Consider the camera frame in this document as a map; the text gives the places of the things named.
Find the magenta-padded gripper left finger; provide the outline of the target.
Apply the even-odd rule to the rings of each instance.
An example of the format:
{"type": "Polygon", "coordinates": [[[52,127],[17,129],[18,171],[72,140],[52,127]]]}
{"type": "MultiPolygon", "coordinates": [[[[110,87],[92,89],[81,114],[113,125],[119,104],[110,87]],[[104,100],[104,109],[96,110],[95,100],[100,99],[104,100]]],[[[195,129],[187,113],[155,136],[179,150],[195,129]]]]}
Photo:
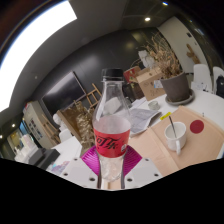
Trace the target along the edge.
{"type": "Polygon", "coordinates": [[[62,171],[61,177],[84,188],[99,189],[100,162],[95,147],[81,157],[74,157],[62,171]]]}

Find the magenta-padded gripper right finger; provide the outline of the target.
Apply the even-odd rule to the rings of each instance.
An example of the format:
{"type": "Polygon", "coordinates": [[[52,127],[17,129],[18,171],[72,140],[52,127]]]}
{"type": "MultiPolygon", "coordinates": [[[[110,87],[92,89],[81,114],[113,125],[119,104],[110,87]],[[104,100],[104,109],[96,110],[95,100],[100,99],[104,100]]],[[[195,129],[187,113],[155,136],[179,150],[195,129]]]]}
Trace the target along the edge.
{"type": "Polygon", "coordinates": [[[131,146],[123,159],[121,188],[140,188],[162,178],[162,174],[150,158],[143,158],[131,146]]]}

